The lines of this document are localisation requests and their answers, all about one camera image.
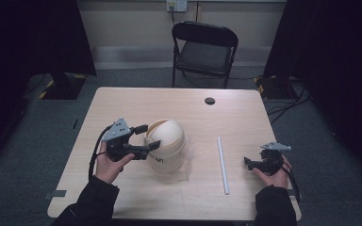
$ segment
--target hand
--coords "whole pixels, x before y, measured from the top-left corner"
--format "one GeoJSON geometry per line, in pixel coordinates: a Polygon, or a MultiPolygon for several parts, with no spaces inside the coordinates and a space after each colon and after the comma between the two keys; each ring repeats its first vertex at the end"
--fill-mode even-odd
{"type": "MultiPolygon", "coordinates": [[[[288,160],[284,156],[282,157],[284,158],[283,168],[290,171],[290,164],[288,160]]],[[[288,189],[288,175],[283,169],[278,170],[273,176],[266,175],[260,169],[257,168],[254,168],[253,172],[258,177],[260,177],[260,179],[264,182],[266,186],[280,186],[285,189],[288,189]]]]}
{"type": "Polygon", "coordinates": [[[106,151],[107,144],[102,142],[101,150],[99,151],[100,154],[97,157],[95,176],[101,181],[111,184],[119,175],[123,167],[129,163],[135,157],[135,155],[129,153],[121,160],[114,162],[107,156],[106,151]]]}

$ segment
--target gray carpet floor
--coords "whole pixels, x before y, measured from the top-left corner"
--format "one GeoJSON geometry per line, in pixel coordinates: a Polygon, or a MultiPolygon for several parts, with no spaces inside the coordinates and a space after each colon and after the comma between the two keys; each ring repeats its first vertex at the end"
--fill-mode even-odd
{"type": "MultiPolygon", "coordinates": [[[[263,67],[233,68],[229,89],[256,89],[251,78],[263,67]]],[[[75,139],[100,87],[169,88],[171,68],[98,71],[90,76],[77,100],[40,100],[50,76],[36,75],[29,82],[27,107],[0,153],[0,225],[49,225],[45,192],[56,189],[75,139]]],[[[220,89],[221,79],[177,76],[181,88],[220,89]]],[[[299,93],[303,85],[296,83],[299,93]]],[[[263,100],[269,112],[290,100],[263,100]]],[[[277,114],[271,114],[273,121],[277,114]]],[[[294,106],[272,124],[278,142],[290,145],[285,155],[304,193],[300,226],[362,225],[362,164],[338,142],[326,116],[307,101],[294,106]]]]}

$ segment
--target beige container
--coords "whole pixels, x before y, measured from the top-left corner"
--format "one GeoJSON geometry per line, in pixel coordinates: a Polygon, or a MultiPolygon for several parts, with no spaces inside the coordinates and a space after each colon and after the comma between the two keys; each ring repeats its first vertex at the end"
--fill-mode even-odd
{"type": "Polygon", "coordinates": [[[156,121],[148,127],[145,145],[160,140],[160,147],[149,152],[147,161],[158,172],[174,172],[180,168],[185,145],[184,130],[176,120],[156,121]]]}

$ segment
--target person's left hand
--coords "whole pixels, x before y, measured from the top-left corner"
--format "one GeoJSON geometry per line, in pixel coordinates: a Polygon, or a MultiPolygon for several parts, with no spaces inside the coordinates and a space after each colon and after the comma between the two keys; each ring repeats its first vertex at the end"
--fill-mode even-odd
{"type": "Polygon", "coordinates": [[[97,157],[95,177],[101,181],[111,184],[119,175],[123,167],[129,163],[135,157],[135,155],[130,153],[119,161],[114,162],[107,156],[106,151],[107,144],[102,142],[101,149],[99,151],[100,154],[97,157]]]}

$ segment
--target chair seat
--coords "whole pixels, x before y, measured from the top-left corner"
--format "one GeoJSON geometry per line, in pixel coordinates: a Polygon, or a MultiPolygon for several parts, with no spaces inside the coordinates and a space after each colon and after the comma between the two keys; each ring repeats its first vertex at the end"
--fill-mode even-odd
{"type": "Polygon", "coordinates": [[[177,66],[226,73],[231,48],[187,41],[177,59],[177,66]]]}

